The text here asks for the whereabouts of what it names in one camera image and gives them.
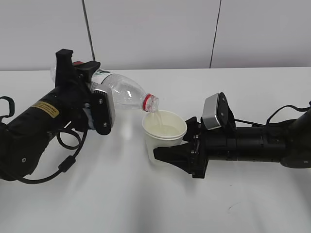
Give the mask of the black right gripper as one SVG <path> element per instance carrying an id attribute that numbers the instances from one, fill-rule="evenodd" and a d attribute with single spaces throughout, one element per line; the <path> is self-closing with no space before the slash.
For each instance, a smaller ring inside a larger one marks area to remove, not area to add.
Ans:
<path id="1" fill-rule="evenodd" d="M 188 143 L 155 148 L 156 160 L 176 166 L 194 179 L 205 177 L 209 161 L 237 161 L 236 131 L 226 133 L 221 128 L 207 130 L 196 116 L 185 123 L 187 131 L 183 140 Z"/>

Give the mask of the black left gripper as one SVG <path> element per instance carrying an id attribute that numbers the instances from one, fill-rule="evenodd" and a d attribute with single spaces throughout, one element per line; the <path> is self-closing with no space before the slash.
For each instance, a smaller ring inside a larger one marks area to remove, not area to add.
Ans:
<path id="1" fill-rule="evenodd" d="M 90 102 L 90 90 L 97 85 L 92 81 L 92 76 L 100 68 L 97 61 L 74 62 L 73 51 L 61 49 L 56 52 L 55 96 L 54 106 L 60 114 L 52 124 L 53 130 L 60 130 L 69 122 L 77 131 L 90 130 L 89 117 L 85 112 Z M 75 82 L 76 71 L 81 80 Z"/>

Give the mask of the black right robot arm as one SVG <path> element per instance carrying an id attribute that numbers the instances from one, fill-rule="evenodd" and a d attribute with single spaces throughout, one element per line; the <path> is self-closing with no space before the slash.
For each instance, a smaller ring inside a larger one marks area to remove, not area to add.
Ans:
<path id="1" fill-rule="evenodd" d="M 290 108 L 302 112 L 297 119 L 236 127 L 236 119 L 222 93 L 206 99 L 201 121 L 186 121 L 183 145 L 157 147 L 156 160 L 174 165 L 193 178 L 205 177 L 209 161 L 279 163 L 289 168 L 311 166 L 311 108 Z"/>

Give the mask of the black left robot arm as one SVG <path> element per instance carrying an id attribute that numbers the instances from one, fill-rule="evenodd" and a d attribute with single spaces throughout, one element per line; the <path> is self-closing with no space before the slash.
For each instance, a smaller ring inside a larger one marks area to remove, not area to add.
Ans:
<path id="1" fill-rule="evenodd" d="M 39 184 L 66 172 L 76 161 L 88 130 L 89 116 L 85 108 L 91 104 L 91 78 L 100 62 L 73 62 L 72 50 L 56 54 L 55 87 L 8 124 L 0 124 L 0 178 Z M 38 179 L 26 178 L 34 172 L 49 142 L 74 150 L 52 175 Z"/>

